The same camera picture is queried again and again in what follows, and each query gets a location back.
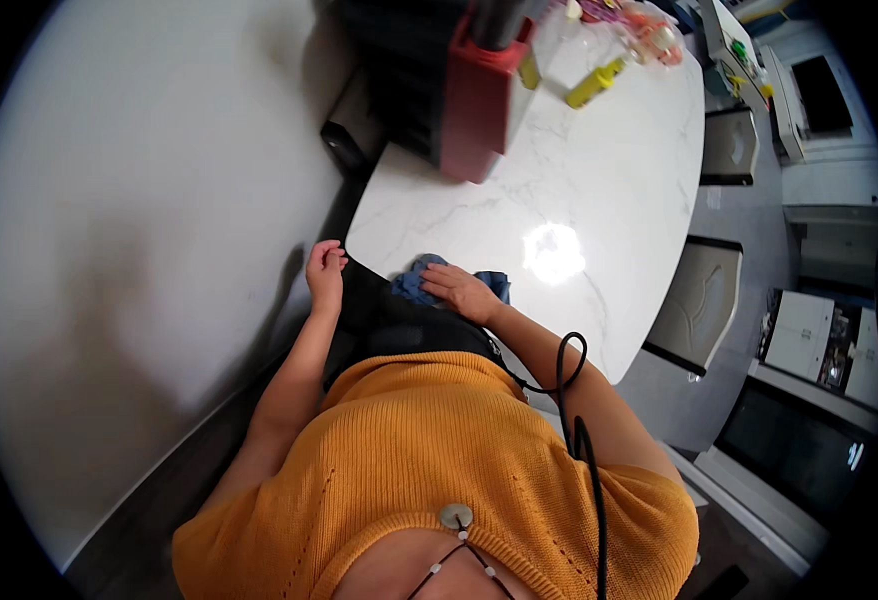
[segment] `chair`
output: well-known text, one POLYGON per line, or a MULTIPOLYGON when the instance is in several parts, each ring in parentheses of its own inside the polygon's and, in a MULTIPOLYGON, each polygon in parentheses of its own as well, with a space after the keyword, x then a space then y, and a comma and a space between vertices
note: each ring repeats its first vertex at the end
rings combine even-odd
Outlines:
POLYGON ((739 304, 743 245, 689 235, 642 349, 702 378, 739 304))
POLYGON ((706 113, 699 186, 752 186, 759 158, 759 135, 752 108, 706 113))

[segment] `white marble table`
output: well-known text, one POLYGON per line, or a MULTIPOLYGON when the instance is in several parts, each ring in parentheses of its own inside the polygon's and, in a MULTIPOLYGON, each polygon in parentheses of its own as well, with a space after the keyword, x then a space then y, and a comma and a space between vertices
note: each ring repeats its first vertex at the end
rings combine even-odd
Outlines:
POLYGON ((673 280, 702 162, 702 71, 630 65, 580 110, 556 91, 618 54, 601 27, 563 44, 507 154, 481 185, 390 144, 352 220, 354 260, 392 279, 422 253, 503 271, 517 309, 581 332, 619 382, 673 280))

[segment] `orange knit sweater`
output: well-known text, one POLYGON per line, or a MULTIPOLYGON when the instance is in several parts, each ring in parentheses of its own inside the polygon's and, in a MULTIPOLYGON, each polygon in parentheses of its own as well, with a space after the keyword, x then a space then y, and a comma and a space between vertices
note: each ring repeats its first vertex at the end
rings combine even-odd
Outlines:
MULTIPOLYGON (((361 553, 394 531, 449 531, 541 598, 595 598, 598 526, 588 466, 501 368, 467 352, 375 357, 329 390, 272 479, 182 525, 173 568, 186 598, 330 598, 361 553)), ((609 598, 672 599, 696 557, 685 489, 637 466, 599 470, 609 598)))

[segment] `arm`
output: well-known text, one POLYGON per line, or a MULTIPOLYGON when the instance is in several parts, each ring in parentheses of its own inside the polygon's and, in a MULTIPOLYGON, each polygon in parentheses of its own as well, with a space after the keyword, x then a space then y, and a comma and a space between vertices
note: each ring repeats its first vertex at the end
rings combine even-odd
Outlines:
POLYGON ((337 240, 313 246, 305 265, 312 311, 255 405, 242 446, 199 512, 263 483, 279 472, 296 437, 316 414, 322 373, 342 307, 342 275, 349 261, 337 240))
MULTIPOLYGON (((429 264, 422 289, 445 300, 456 312, 505 343, 545 388, 554 388, 560 338, 512 306, 503 304, 481 281, 454 266, 429 264)), ((579 363, 580 353, 565 347, 563 380, 579 363)), ((565 388, 569 430, 576 417, 589 429, 595 460, 601 465, 633 465, 682 483, 679 472, 612 384, 588 360, 565 388)))

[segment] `blue cloth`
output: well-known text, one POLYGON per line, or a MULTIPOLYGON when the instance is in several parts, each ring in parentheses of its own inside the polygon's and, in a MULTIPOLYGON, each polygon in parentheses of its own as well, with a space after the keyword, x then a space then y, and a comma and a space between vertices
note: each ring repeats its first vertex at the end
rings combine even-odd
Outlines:
MULTIPOLYGON (((392 293, 407 299, 414 305, 438 305, 441 303, 441 298, 424 292, 419 287, 423 283, 423 271, 426 270, 426 265, 431 262, 437 262, 440 265, 449 264, 439 254, 423 254, 412 263, 409 270, 399 273, 392 280, 392 293)), ((498 296, 501 301, 506 305, 509 304, 509 275, 498 270, 480 270, 474 275, 488 285, 493 294, 498 296)))

